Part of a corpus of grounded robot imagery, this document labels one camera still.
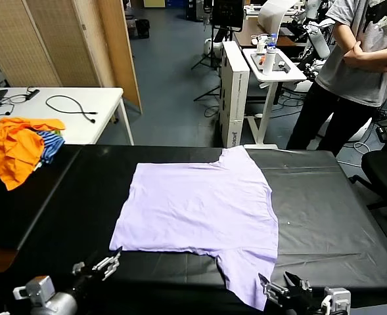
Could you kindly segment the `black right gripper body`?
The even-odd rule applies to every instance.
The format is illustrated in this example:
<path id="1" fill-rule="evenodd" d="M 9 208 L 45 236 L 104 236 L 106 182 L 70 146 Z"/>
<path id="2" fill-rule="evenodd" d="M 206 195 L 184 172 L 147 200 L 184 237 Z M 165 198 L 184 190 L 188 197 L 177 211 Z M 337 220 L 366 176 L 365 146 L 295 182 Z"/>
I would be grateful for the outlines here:
<path id="1" fill-rule="evenodd" d="M 312 288 L 290 286 L 283 288 L 280 297 L 282 314 L 322 314 L 321 302 L 323 299 L 320 290 Z"/>

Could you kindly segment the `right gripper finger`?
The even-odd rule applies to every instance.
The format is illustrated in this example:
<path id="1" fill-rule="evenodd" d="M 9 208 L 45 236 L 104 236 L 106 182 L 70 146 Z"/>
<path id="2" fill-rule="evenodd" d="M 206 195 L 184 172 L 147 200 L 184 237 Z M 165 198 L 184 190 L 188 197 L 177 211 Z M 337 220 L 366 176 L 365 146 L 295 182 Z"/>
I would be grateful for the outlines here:
<path id="1" fill-rule="evenodd" d="M 298 288 L 302 291 L 311 292 L 311 286 L 307 280 L 303 280 L 299 276 L 287 271 L 284 274 L 284 278 L 287 287 Z"/>
<path id="2" fill-rule="evenodd" d="M 259 273 L 258 277 L 263 287 L 263 294 L 267 299 L 279 307 L 283 307 L 285 300 L 288 299 L 288 288 L 270 282 L 263 274 Z"/>

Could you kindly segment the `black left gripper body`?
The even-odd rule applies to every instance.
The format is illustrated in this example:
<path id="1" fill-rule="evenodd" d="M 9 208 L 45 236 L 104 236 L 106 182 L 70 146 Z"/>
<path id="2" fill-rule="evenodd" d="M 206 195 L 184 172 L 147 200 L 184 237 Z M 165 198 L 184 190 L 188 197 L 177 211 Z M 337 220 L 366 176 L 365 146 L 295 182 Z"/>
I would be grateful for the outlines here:
<path id="1" fill-rule="evenodd" d="M 73 272 L 73 280 L 68 293 L 73 297 L 88 296 L 108 275 L 103 270 L 80 270 Z"/>

